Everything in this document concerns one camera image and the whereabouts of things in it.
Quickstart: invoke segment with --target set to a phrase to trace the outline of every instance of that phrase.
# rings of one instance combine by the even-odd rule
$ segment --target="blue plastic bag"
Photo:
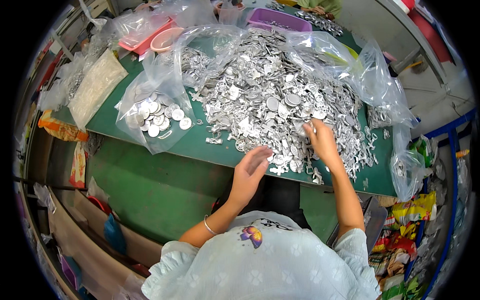
[[[105,222],[103,235],[113,249],[123,255],[127,254],[127,243],[125,242],[120,226],[112,214],[108,216],[108,220]]]

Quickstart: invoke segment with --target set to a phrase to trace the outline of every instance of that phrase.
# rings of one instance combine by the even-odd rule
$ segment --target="ruffled sleeve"
[[[176,290],[175,282],[183,278],[199,248],[189,243],[170,241],[162,248],[160,262],[153,265],[150,276],[142,285],[143,294],[150,300],[169,299]]]
[[[358,282],[358,290],[350,291],[350,299],[375,299],[380,286],[375,271],[368,265],[367,236],[361,229],[347,231],[338,239],[335,252],[345,261]]]

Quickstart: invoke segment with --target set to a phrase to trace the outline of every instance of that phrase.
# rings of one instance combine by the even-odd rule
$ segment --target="purple butterfly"
[[[245,227],[240,235],[241,240],[252,241],[253,247],[257,249],[262,244],[262,233],[254,226]]]

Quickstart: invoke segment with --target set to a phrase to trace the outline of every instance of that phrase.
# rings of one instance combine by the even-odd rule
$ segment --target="orange bag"
[[[38,127],[54,137],[66,142],[86,142],[88,133],[81,132],[77,126],[52,118],[52,110],[45,110],[38,120]]]

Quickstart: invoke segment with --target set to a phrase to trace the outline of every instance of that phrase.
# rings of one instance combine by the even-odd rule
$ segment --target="green table surface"
[[[291,7],[285,7],[285,12],[293,14],[296,9]],[[361,48],[358,47],[352,37],[352,34],[348,31],[344,31],[343,36],[337,37],[337,39],[343,44],[354,49],[356,52],[360,52]],[[86,128],[89,131],[97,132],[103,135],[111,136],[120,140],[138,144],[132,137],[125,132],[121,131],[116,125],[118,111],[114,106],[120,101],[121,97],[125,93],[127,86],[135,79],[135,77],[143,71],[141,62],[138,60],[132,61],[132,55],[129,54],[120,60],[122,66],[127,70],[128,75],[125,77],[108,96],[103,105],[93,116]],[[191,88],[187,88],[187,94],[189,91],[193,91]],[[207,131],[205,115],[200,102],[192,102],[193,111],[197,119],[201,119],[204,124],[200,126],[193,126],[184,137],[182,137],[175,145],[173,145],[168,152],[177,154],[180,156],[190,157],[193,159],[199,159],[202,161],[211,162],[228,167],[236,166],[242,159],[244,153],[235,149],[235,141],[227,141],[227,133],[222,134],[223,144],[207,144],[205,142],[206,137],[211,137],[211,133]],[[72,115],[67,107],[62,107],[58,112],[52,113],[52,117],[57,118],[69,124],[75,124]],[[367,125],[366,119],[366,107],[363,106],[359,111],[359,121],[362,128]],[[359,192],[369,192],[380,195],[396,196],[391,176],[390,176],[390,156],[392,153],[392,138],[383,139],[383,130],[372,130],[378,136],[378,140],[375,141],[375,150],[373,151],[377,157],[378,165],[373,167],[365,166],[357,173],[356,182],[353,183],[353,187]],[[312,165],[317,167],[321,172],[325,185],[332,186],[332,179],[330,173],[326,171],[325,165],[320,161],[313,161]],[[274,168],[275,165],[271,164],[269,168]],[[269,171],[268,175],[276,176],[275,173]],[[312,176],[303,173],[287,172],[281,175],[283,178],[312,183]],[[364,189],[363,181],[368,178],[368,187]]]

